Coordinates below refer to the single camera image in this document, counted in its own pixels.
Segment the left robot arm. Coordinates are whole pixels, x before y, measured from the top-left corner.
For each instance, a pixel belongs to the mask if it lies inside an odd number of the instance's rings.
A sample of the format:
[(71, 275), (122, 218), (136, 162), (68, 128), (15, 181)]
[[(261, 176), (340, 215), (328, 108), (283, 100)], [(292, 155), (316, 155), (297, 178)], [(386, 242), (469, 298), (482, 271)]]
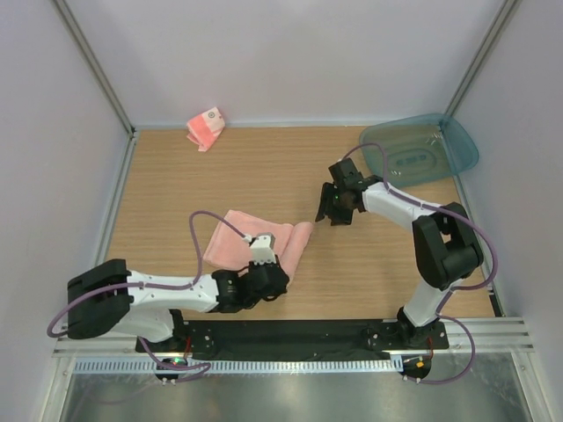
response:
[(288, 284), (279, 263), (251, 262), (239, 272), (216, 270), (195, 278), (130, 271), (125, 260), (111, 259), (68, 282), (67, 335), (88, 339), (112, 331), (175, 352), (186, 343), (181, 310), (237, 313), (286, 294)]

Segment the small pink cloth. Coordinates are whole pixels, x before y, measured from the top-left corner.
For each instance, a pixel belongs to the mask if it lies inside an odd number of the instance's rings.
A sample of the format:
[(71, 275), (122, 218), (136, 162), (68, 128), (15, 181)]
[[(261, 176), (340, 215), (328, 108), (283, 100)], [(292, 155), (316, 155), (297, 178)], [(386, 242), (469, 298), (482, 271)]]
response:
[(186, 123), (186, 138), (196, 144), (199, 152), (208, 151), (225, 128), (224, 118), (217, 107), (198, 114)]

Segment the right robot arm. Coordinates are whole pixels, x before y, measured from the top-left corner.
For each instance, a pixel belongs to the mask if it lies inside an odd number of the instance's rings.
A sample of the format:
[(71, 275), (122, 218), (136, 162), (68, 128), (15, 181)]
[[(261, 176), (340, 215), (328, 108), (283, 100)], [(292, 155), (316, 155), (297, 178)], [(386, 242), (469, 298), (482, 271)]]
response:
[(333, 180), (322, 186), (318, 222), (327, 218), (333, 226), (349, 225), (355, 211), (368, 212), (412, 233), (421, 280), (398, 311), (396, 336), (408, 348), (424, 344), (454, 288), (483, 263), (476, 229), (464, 207), (457, 202), (428, 203), (378, 176), (365, 178), (350, 158), (330, 166), (329, 173)]

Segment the large pink towel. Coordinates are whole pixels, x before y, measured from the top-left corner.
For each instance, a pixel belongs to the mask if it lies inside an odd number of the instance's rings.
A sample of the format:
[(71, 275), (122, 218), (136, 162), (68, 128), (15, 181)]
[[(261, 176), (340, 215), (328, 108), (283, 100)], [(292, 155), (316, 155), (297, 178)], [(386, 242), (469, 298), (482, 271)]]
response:
[(224, 219), (203, 254), (205, 262), (228, 270), (277, 262), (294, 277), (313, 231), (312, 223), (274, 223), (236, 210), (228, 211)]

